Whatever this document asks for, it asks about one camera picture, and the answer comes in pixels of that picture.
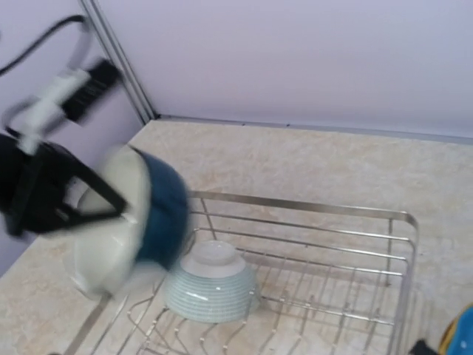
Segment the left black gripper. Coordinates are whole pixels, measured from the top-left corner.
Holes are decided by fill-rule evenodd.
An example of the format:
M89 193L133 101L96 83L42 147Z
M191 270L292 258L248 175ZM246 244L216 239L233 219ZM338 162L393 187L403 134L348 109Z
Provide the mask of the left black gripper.
M110 207L82 213L66 202L74 179L84 182ZM56 143L42 143L34 155L1 135L1 215L9 235L43 234L120 217L126 200L97 172Z

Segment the light striped rice bowl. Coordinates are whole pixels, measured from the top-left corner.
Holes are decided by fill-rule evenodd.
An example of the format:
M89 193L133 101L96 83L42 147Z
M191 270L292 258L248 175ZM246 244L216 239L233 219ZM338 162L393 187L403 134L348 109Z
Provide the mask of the light striped rice bowl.
M166 279L167 307L188 320L224 323L243 320L259 306L252 267L230 243L196 242Z

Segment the blue polka dot plate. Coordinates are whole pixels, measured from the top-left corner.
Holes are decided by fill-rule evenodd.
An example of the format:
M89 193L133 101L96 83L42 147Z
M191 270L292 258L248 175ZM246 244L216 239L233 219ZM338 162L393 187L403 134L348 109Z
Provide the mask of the blue polka dot plate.
M446 355L472 355L472 304L455 318Z

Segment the dark blue white bowl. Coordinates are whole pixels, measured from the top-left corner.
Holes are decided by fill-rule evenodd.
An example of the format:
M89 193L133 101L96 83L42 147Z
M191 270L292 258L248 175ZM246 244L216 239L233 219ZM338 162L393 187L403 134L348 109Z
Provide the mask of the dark blue white bowl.
M186 247L190 206L177 171L152 155L122 146L98 174L127 203L111 220L71 230L65 259L75 287L88 298L120 298L161 281Z

